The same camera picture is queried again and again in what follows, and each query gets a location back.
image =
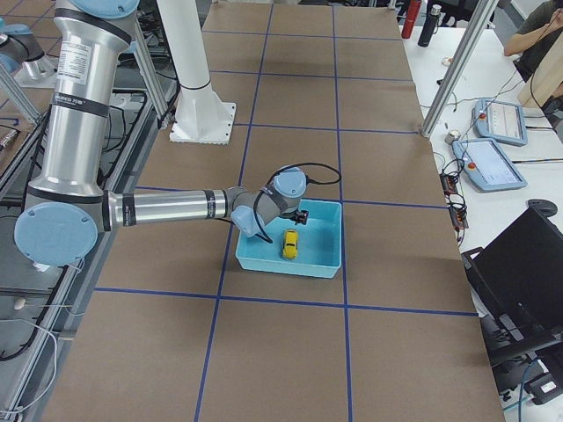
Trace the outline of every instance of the person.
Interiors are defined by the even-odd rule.
[[[507,42],[504,55],[522,53],[515,66],[522,79],[527,81],[536,71],[539,63],[563,32],[563,0],[550,0],[541,3],[523,22],[522,26]],[[556,111],[563,104],[563,83],[544,105]]]

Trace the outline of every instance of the blue tape line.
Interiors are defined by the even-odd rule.
[[[330,132],[361,132],[366,134],[395,134],[395,135],[416,135],[416,131],[401,130],[380,130],[380,129],[343,129],[336,127],[310,127],[310,126],[287,126],[287,125],[268,125],[262,123],[235,123],[234,126],[249,127],[273,127],[277,129],[302,129],[302,130],[325,130]]]
[[[172,187],[155,187],[155,186],[136,186],[135,189],[147,190],[147,191],[163,191],[163,192],[187,192],[188,189],[176,189]],[[313,198],[306,197],[307,200],[324,200],[327,202],[339,202],[341,204],[360,204],[360,205],[374,205],[379,207],[408,207],[408,208],[429,208],[429,209],[448,209],[445,205],[425,205],[425,204],[404,204],[400,202],[380,202],[373,200],[344,200],[344,199],[332,199],[332,198]]]
[[[283,125],[263,125],[257,123],[249,123],[251,127],[273,127],[279,129],[302,129],[302,130],[328,130],[331,132],[336,131],[335,127],[309,127],[309,126],[283,126]]]
[[[348,305],[349,309],[379,310],[382,312],[398,312],[402,314],[448,315],[451,317],[479,317],[477,312],[463,312],[457,310],[393,308],[387,306]]]
[[[417,135],[416,130],[385,130],[385,129],[343,129],[341,132],[360,132],[366,134],[396,134],[396,135]]]
[[[216,295],[204,295],[200,293],[184,293],[184,292],[170,292],[165,290],[141,290],[138,288],[121,288],[121,287],[95,287],[97,292],[107,293],[128,293],[133,295],[154,295],[154,296],[179,296],[179,297],[193,297],[196,299],[216,299]]]
[[[8,10],[8,13],[6,13],[5,16],[10,16],[10,14],[11,14],[13,11],[15,11],[15,10],[18,8],[18,6],[21,5],[21,2],[22,2],[22,1],[23,1],[23,0],[19,0],[19,1],[16,3],[16,5],[15,5],[14,7],[12,7],[11,9]]]
[[[226,273],[226,262],[223,260],[224,269]],[[454,317],[478,317],[476,312],[466,312],[458,310],[439,310],[439,309],[416,309],[416,308],[396,308],[387,306],[372,306],[372,305],[354,305],[330,302],[309,302],[285,299],[271,299],[266,297],[246,297],[246,296],[230,296],[230,295],[206,295],[200,293],[186,293],[186,292],[172,292],[166,290],[144,290],[139,288],[124,288],[124,287],[95,287],[95,291],[103,293],[124,293],[130,295],[152,295],[152,296],[172,296],[172,297],[190,297],[194,299],[210,299],[222,300],[233,302],[258,302],[258,303],[273,303],[278,305],[296,305],[296,306],[311,306],[317,308],[333,308],[333,309],[359,309],[359,310],[372,310],[380,312],[398,312],[403,314],[423,314],[423,315],[445,315]]]
[[[32,29],[34,26],[36,26],[37,24],[39,24],[39,22],[40,22],[43,18],[45,18],[45,15],[47,15],[47,14],[51,11],[51,9],[54,9],[54,7],[55,7],[55,3],[52,3],[52,4],[51,4],[51,7],[49,7],[41,16],[39,16],[39,18],[38,18],[35,22],[33,22],[33,24],[30,26],[30,29]]]
[[[338,150],[338,169],[342,173],[342,145],[340,143],[340,109],[338,96],[338,56],[336,47],[336,22],[334,8],[331,10],[333,15],[333,54],[334,54],[334,99],[336,105],[336,142]],[[342,182],[339,183],[340,202],[344,199]],[[350,350],[350,315],[348,313],[348,285],[347,285],[347,265],[346,265],[346,231],[344,228],[344,217],[341,222],[341,242],[342,242],[342,295],[344,298],[344,339],[346,347],[346,385],[347,385],[347,406],[348,422],[354,421],[354,397],[352,395],[352,353]]]
[[[370,200],[342,200],[345,204],[361,204],[361,205],[380,205],[385,207],[409,207],[409,208],[430,208],[430,209],[448,209],[445,205],[424,205],[424,204],[402,204],[400,202],[377,202]]]
[[[270,30],[270,24],[272,22],[272,15],[274,12],[274,5],[272,4],[270,6],[270,14],[268,16],[268,20],[267,20],[267,29],[266,29],[266,33],[269,32]],[[267,35],[266,37],[264,37],[264,47],[262,48],[262,57],[260,59],[260,72],[262,71],[262,67],[264,66],[264,56],[266,54],[266,45],[267,45]],[[260,75],[258,75],[257,81],[256,81],[256,90],[254,92],[254,100],[252,102],[252,110],[251,110],[251,114],[250,114],[250,123],[252,124],[252,120],[254,119],[254,111],[256,108],[256,101],[257,101],[257,97],[258,97],[258,89],[260,87]],[[249,127],[248,132],[246,134],[246,142],[245,142],[245,151],[243,153],[243,160],[240,166],[240,173],[238,175],[238,184],[241,185],[242,183],[242,178],[243,178],[243,174],[245,171],[245,163],[246,163],[246,155],[248,152],[248,144],[250,141],[250,135],[252,132],[252,126]],[[223,281],[224,281],[224,276],[225,276],[225,272],[226,272],[226,268],[227,268],[227,262],[229,259],[229,250],[230,250],[230,242],[232,239],[232,232],[233,232],[233,227],[230,226],[229,228],[229,236],[227,237],[227,246],[225,247],[225,254],[223,257],[223,267],[221,268],[221,279],[219,280],[219,288],[217,289],[217,300],[216,300],[216,305],[215,305],[215,310],[213,313],[213,320],[211,322],[211,329],[209,332],[209,340],[208,340],[208,349],[206,351],[206,355],[205,355],[205,363],[203,365],[203,371],[201,374],[201,383],[200,383],[200,391],[198,393],[198,397],[197,397],[197,405],[195,408],[195,414],[194,414],[194,422],[198,422],[199,418],[200,418],[200,411],[201,411],[201,401],[203,400],[203,394],[205,391],[205,381],[207,380],[207,373],[208,373],[208,364],[209,364],[209,357],[211,356],[211,348],[213,346],[213,337],[215,336],[215,327],[216,327],[216,321],[217,321],[217,316],[219,314],[219,304],[221,302],[221,293],[223,291]]]
[[[346,308],[346,305],[343,305],[341,303],[293,301],[286,299],[268,299],[264,297],[242,297],[242,296],[222,295],[221,300],[234,301],[234,302],[275,303],[278,305],[298,305],[298,306],[311,306],[311,307],[320,307],[320,308],[336,308],[336,309]]]
[[[203,33],[234,33],[238,35],[270,35],[275,37],[297,37],[297,38],[328,38],[337,40],[373,40],[373,41],[402,41],[400,38],[385,38],[385,37],[341,37],[335,35],[300,35],[296,33],[247,33],[240,31],[217,31],[217,30],[202,30]]]
[[[203,392],[205,390],[205,381],[207,380],[207,376],[208,376],[209,358],[211,357],[213,338],[215,336],[215,327],[217,324],[217,317],[219,316],[219,304],[221,303],[221,292],[223,291],[223,281],[227,270],[227,262],[229,260],[229,250],[230,250],[230,241],[232,239],[232,231],[233,228],[231,226],[229,228],[229,235],[227,236],[227,245],[225,246],[223,265],[221,267],[221,278],[219,279],[219,287],[217,288],[217,297],[215,301],[215,307],[213,309],[213,318],[211,319],[211,328],[209,330],[208,346],[205,352],[203,369],[201,371],[200,390],[197,396],[197,405],[195,406],[194,422],[197,422],[200,418],[201,402],[203,400]]]
[[[283,77],[320,77],[333,79],[335,76],[328,75],[307,75],[298,73],[271,73],[271,72],[251,72],[245,70],[210,70],[209,73],[226,73],[232,75],[264,75],[264,76],[283,76]],[[368,76],[337,76],[339,79],[359,80],[359,81],[386,81],[386,82],[412,82],[413,79],[400,79],[395,77],[368,77]]]

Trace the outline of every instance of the sticker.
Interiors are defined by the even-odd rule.
[[[90,68],[91,47],[64,41],[61,44],[56,77],[76,84],[86,84]]]
[[[542,391],[545,394],[549,393],[552,389],[556,389],[556,388],[557,388],[557,385],[555,385],[555,382],[553,382],[553,381],[550,381],[547,384],[542,385],[542,387],[541,387]]]

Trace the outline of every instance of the white table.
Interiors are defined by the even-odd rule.
[[[438,91],[436,80],[444,78],[447,71],[442,65],[442,59],[453,57],[464,34],[464,28],[440,28],[427,48],[417,45],[420,31],[421,27],[416,26],[412,37],[405,40],[404,44],[420,104],[430,106]],[[485,30],[454,90],[458,100],[494,97],[511,76],[514,76],[512,82],[505,90],[522,81],[520,75],[514,75],[515,67],[509,58],[504,57],[502,49],[494,31]],[[500,95],[499,100],[517,103],[517,95],[522,87],[523,83],[520,83],[513,91]],[[430,137],[434,151],[443,154],[448,161],[454,156],[451,147],[444,142],[445,135],[451,129],[457,129],[462,134],[467,130],[472,123],[471,111],[475,103],[476,101],[462,102],[457,106],[455,113],[453,105],[447,106]],[[422,107],[422,111],[426,116],[428,108]],[[525,115],[538,116],[541,112],[526,109]],[[549,127],[545,118],[527,118],[526,125]],[[509,158],[525,160],[563,157],[563,143],[553,131],[529,129],[528,136],[529,143],[524,147],[502,144]],[[476,134],[471,131],[470,139],[475,137]],[[439,170],[442,168],[440,158],[436,159],[436,165]],[[531,198],[551,200],[557,204],[559,212],[551,221],[563,231],[563,164],[518,164],[517,168],[528,185],[514,191],[480,193],[463,175],[469,229],[465,231],[461,251],[487,246],[526,209],[526,200]],[[508,422],[517,421],[517,410],[507,411],[505,416]],[[527,422],[563,420],[563,397],[543,406],[524,405],[523,418]]]

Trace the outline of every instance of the metal frame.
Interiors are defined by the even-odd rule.
[[[163,122],[162,128],[167,127],[169,119],[166,115],[168,114],[168,105],[166,104],[165,92],[162,89],[160,81],[158,81],[157,71],[155,70],[154,63],[150,59],[149,49],[144,41],[143,29],[141,29],[138,19],[135,19],[135,37],[137,40],[135,59],[139,65],[143,80],[147,85],[147,91],[149,92],[152,104],[157,111],[158,119]]]
[[[464,37],[459,42],[459,46],[454,54],[453,62],[448,68],[446,76],[444,77],[434,101],[428,110],[427,117],[420,130],[420,134],[422,136],[428,138],[434,131],[434,128],[443,113],[443,109],[448,104],[448,99],[454,91],[457,81],[462,76],[465,66],[479,42],[479,37],[488,24],[489,17],[493,13],[498,2],[499,0],[479,0],[479,3],[475,8],[475,12],[473,12],[473,16],[469,21],[469,25],[465,30]]]
[[[22,115],[34,125],[37,125],[41,119],[41,113],[35,105],[30,101],[26,94],[21,90],[16,80],[11,76],[10,72],[0,65],[0,88],[2,88],[11,101],[16,105]]]

